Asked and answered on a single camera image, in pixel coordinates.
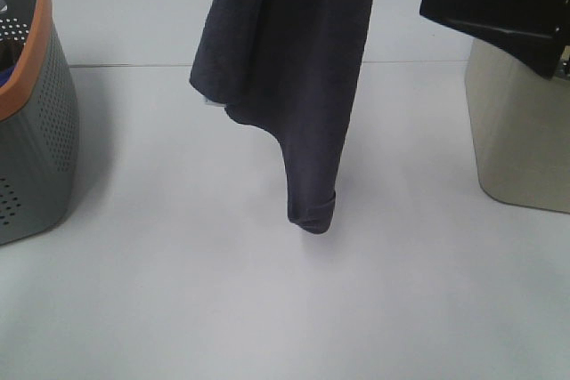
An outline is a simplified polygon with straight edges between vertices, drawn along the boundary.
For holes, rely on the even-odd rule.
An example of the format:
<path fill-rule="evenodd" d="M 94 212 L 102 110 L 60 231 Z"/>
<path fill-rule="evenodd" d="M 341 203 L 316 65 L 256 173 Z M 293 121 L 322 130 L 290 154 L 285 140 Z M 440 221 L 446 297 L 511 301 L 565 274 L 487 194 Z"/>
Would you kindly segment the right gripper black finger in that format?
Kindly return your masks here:
<path fill-rule="evenodd" d="M 543 78 L 569 46 L 569 0 L 421 0 L 419 14 L 492 44 Z"/>

